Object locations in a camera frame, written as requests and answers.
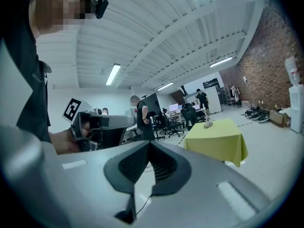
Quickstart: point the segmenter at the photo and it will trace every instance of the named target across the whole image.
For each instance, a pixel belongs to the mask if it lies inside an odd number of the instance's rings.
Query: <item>yellow tablecloth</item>
[[[248,156],[243,135],[231,119],[213,121],[210,128],[196,123],[185,137],[184,148],[240,167]]]

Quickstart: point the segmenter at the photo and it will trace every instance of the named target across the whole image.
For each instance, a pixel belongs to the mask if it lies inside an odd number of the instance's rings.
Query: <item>black shirt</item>
[[[199,99],[200,103],[204,103],[207,102],[206,96],[206,93],[202,92],[201,94],[198,94],[196,98]]]
[[[136,117],[136,123],[137,123],[137,128],[141,129],[141,128],[146,128],[146,127],[150,127],[151,123],[149,122],[149,124],[145,124],[143,122],[143,106],[145,106],[146,103],[143,101],[140,101],[137,105],[137,117]],[[146,116],[147,119],[150,120],[150,116],[149,116],[149,112]]]
[[[29,25],[28,10],[29,0],[23,12],[15,16],[10,30],[4,36],[13,61],[33,90],[21,112],[17,126],[35,134],[41,141],[51,142],[47,125],[44,71],[38,63],[36,40]]]

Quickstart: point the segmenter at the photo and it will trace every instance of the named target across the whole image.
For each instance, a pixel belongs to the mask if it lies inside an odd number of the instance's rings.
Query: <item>black pants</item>
[[[141,128],[142,140],[153,140],[154,132],[152,126],[148,125],[145,128]]]
[[[204,107],[205,107],[206,109],[209,109],[209,106],[208,106],[207,101],[203,101],[203,102],[200,103],[200,107],[201,107],[201,108],[203,108],[203,104],[204,104]]]

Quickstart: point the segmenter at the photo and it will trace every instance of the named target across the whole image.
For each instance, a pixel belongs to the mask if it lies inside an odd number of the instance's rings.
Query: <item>white ceiling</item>
[[[235,65],[243,56],[264,0],[109,0],[102,19],[41,36],[40,60],[52,67],[56,88],[175,88]],[[210,68],[226,57],[229,63]]]

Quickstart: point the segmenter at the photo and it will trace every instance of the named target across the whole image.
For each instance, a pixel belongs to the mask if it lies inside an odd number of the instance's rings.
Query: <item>man in black shirt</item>
[[[142,140],[153,140],[154,132],[152,124],[150,123],[150,116],[146,103],[135,95],[131,97],[130,102],[133,106],[137,107],[136,123],[137,128],[142,133]]]
[[[70,128],[60,133],[48,132],[44,69],[38,61],[36,39],[84,18],[88,4],[87,0],[28,0],[4,36],[11,58],[33,90],[17,126],[52,143],[58,154],[78,152],[79,148]],[[84,126],[83,134],[87,135],[88,130],[89,124]]]
[[[206,93],[201,92],[200,89],[197,89],[196,92],[198,94],[195,97],[199,99],[200,107],[203,108],[203,104],[204,104],[204,107],[206,108],[206,115],[209,117],[209,106],[208,106],[208,98]]]

